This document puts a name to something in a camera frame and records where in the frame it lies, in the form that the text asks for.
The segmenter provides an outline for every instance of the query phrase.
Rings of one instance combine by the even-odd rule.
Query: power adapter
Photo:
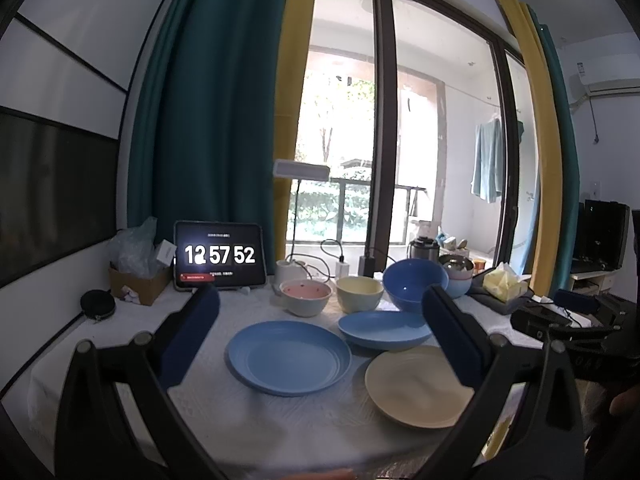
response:
[[[376,272],[376,259],[373,256],[361,256],[358,262],[358,276],[373,278],[374,272]]]
[[[349,275],[349,264],[345,263],[344,256],[340,256],[335,263],[335,279],[338,280]]]

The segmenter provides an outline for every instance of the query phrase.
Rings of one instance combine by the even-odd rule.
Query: electrical outlet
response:
[[[592,200],[600,200],[600,181],[592,180],[589,185],[589,196]]]

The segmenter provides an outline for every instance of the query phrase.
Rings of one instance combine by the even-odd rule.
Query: pink bowl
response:
[[[331,297],[332,290],[315,280],[289,280],[280,285],[284,307],[301,317],[320,314]]]

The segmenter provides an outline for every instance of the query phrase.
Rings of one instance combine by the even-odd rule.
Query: human hand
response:
[[[640,384],[614,397],[609,406],[613,416],[628,415],[640,405]]]
[[[356,480],[351,469],[336,469],[326,473],[302,473],[281,478],[280,480]]]

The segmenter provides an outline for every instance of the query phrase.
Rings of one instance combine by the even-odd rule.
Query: digital clock display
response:
[[[263,285],[262,230],[257,224],[179,221],[174,227],[178,288]]]

